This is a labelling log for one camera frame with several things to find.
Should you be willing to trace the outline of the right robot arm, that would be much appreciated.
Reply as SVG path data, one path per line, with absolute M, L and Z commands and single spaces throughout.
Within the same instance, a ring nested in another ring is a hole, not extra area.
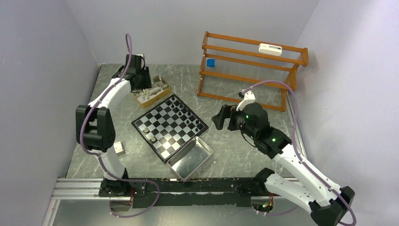
M 250 138 L 253 146 L 293 174 L 300 184 L 281 177 L 271 169 L 261 170 L 254 178 L 254 190 L 265 195 L 279 195 L 307 211 L 319 226 L 344 225 L 343 216 L 349 212 L 355 192 L 349 186 L 341 187 L 328 179 L 294 147 L 293 141 L 281 130 L 270 125 L 268 113 L 259 103 L 223 105 L 212 117 L 217 130 L 225 119 L 227 129 L 238 130 L 243 138 Z

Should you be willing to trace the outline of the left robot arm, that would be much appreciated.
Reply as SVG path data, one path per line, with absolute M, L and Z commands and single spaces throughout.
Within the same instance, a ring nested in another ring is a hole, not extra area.
M 126 168 L 114 148 L 116 132 L 112 110 L 132 91 L 152 86 L 149 68 L 143 54 L 126 55 L 126 65 L 113 76 L 104 91 L 88 105 L 76 108 L 77 142 L 86 154 L 97 158 L 102 170 L 101 188 L 107 194 L 123 196 L 131 191 Z

